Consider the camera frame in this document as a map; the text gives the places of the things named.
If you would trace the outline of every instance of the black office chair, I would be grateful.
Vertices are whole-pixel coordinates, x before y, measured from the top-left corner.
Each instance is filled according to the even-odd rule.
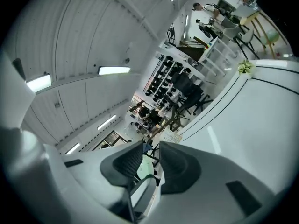
[[[203,95],[203,90],[198,86],[193,84],[193,82],[189,79],[189,77],[185,74],[174,74],[171,78],[173,83],[173,87],[180,90],[187,99],[179,99],[179,102],[182,106],[178,109],[179,112],[183,110],[187,110],[189,114],[191,114],[188,109],[196,106],[193,115],[196,115],[196,111],[200,109],[203,111],[203,105],[212,102],[213,100],[206,100],[209,98],[209,95],[205,95],[205,97],[201,100]]]
[[[196,111],[198,109],[200,109],[201,112],[203,112],[204,104],[208,104],[208,103],[212,102],[213,100],[212,99],[206,100],[207,98],[210,98],[209,95],[205,95],[203,97],[203,99],[201,99],[202,96],[203,96],[203,90],[198,86],[198,89],[194,91],[193,95],[188,97],[186,100],[180,99],[180,102],[183,103],[182,107],[185,110],[187,110],[187,112],[189,114],[191,114],[188,109],[191,108],[192,106],[196,106],[196,109],[194,110],[193,115],[196,115]]]

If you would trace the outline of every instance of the chair backrest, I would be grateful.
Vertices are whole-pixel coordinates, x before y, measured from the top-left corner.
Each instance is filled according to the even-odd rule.
[[[186,97],[188,97],[193,92],[195,87],[193,82],[185,73],[175,73],[171,78],[171,82],[173,83],[173,87],[181,91]]]
[[[225,35],[226,37],[232,40],[236,36],[238,36],[239,32],[242,32],[239,26],[236,26],[234,28],[225,28],[223,30],[223,35]]]

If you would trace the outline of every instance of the desk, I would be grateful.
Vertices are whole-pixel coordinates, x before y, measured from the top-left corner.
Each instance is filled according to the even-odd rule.
[[[213,75],[216,76],[216,73],[209,68],[206,64],[204,64],[203,62],[206,61],[208,63],[210,63],[213,67],[215,67],[223,76],[225,75],[225,73],[223,72],[223,70],[221,70],[213,61],[211,61],[211,59],[209,58],[209,55],[211,54],[212,50],[216,50],[219,52],[219,54],[227,61],[227,58],[216,48],[216,44],[217,43],[222,43],[222,45],[224,45],[233,55],[234,57],[237,57],[237,55],[232,51],[232,49],[230,47],[228,47],[219,37],[216,37],[213,41],[211,46],[205,50],[205,52],[202,54],[201,58],[199,59],[199,63],[202,64],[204,67],[206,67]]]
[[[297,171],[299,63],[252,62],[252,79],[236,74],[178,134],[180,144],[229,158],[277,194]]]

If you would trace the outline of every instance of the man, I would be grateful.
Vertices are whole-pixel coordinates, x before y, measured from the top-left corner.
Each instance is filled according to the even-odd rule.
[[[207,24],[204,24],[202,22],[200,22],[200,20],[196,19],[196,23],[198,24],[200,30],[206,35],[206,33],[209,33],[212,37],[213,40],[217,37],[216,33],[207,26]]]
[[[209,14],[215,21],[213,26],[220,31],[223,31],[224,28],[233,28],[236,26],[236,24],[233,24],[228,18],[220,14],[218,9],[209,4],[201,6],[199,3],[194,3],[193,8],[194,11],[204,11]]]
[[[297,0],[256,0],[261,10],[275,23],[288,40],[293,54],[299,57],[298,25],[295,21]]]

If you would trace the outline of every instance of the window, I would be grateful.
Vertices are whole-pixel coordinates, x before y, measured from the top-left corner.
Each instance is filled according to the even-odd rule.
[[[127,141],[119,136],[115,131],[112,131],[106,138],[103,139],[93,150],[98,150],[106,147],[113,147],[114,145],[125,144]]]

